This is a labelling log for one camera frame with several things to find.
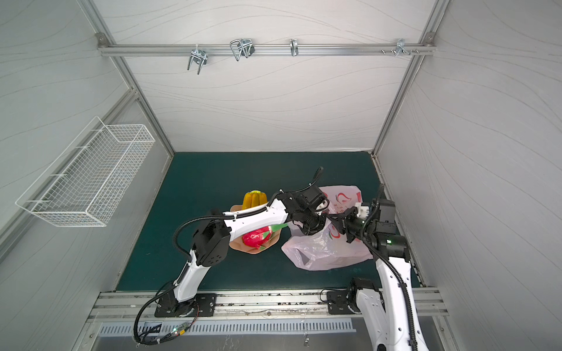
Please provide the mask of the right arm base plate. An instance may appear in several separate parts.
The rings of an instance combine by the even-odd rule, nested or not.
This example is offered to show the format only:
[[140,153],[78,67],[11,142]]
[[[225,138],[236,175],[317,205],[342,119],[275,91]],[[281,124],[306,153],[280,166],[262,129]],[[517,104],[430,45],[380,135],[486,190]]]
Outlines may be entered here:
[[355,295],[349,292],[329,290],[325,298],[328,313],[330,315],[361,314],[354,297]]

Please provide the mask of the pink plastic bag peach print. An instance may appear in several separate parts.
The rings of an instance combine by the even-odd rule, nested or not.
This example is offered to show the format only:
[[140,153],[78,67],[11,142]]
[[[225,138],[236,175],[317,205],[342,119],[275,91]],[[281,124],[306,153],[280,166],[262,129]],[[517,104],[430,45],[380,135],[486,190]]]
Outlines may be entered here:
[[[320,190],[329,200],[329,214],[341,214],[362,202],[361,190],[356,186],[327,186]],[[373,256],[359,240],[351,243],[329,221],[323,230],[314,235],[304,235],[299,227],[288,225],[291,238],[281,250],[298,268],[306,271],[327,271],[339,269],[371,260]]]

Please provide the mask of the pink dragon fruit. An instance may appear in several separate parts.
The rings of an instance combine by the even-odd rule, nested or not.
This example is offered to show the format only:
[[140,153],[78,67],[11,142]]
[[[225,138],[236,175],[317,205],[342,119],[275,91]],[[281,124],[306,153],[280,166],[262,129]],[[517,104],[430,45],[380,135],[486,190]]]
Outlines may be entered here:
[[270,225],[244,234],[242,243],[252,250],[263,251],[279,241],[281,231],[286,227],[288,224]]

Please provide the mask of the yellow banana bunch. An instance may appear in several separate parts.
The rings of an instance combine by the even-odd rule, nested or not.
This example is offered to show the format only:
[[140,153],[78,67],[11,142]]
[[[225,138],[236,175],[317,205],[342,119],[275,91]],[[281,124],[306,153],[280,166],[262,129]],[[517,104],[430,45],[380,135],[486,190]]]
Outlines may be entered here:
[[251,209],[268,203],[267,195],[264,192],[253,190],[244,195],[242,209]]

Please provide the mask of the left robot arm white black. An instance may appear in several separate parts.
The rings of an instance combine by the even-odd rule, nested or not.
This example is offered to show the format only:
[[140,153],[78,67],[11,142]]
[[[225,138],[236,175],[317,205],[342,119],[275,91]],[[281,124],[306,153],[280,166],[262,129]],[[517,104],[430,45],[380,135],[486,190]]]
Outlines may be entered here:
[[[174,282],[177,304],[192,301],[209,269],[222,262],[231,241],[255,230],[289,222],[300,222],[304,233],[323,229],[322,212],[329,201],[322,192],[307,197],[303,194],[280,193],[267,204],[243,211],[224,212],[193,219],[181,225],[173,235],[174,246],[187,256],[187,262]],[[179,244],[179,234],[194,222],[201,222],[193,235],[189,250]]]

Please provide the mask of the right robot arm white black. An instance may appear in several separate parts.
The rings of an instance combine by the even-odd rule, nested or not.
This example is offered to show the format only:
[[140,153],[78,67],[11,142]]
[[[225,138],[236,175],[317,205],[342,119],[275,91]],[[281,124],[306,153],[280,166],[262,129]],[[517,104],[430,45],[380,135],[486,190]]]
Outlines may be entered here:
[[356,279],[347,292],[348,307],[363,316],[372,348],[427,350],[414,302],[411,255],[405,237],[397,234],[395,212],[392,201],[382,200],[327,218],[348,243],[363,243],[375,261],[381,287]]

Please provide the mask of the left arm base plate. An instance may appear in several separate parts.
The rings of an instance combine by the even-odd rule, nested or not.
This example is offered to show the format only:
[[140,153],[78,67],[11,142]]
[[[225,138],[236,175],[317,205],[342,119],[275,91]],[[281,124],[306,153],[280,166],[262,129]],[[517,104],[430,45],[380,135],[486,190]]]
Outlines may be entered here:
[[212,317],[215,313],[217,295],[214,293],[198,293],[195,298],[178,302],[173,292],[157,300],[155,317]]

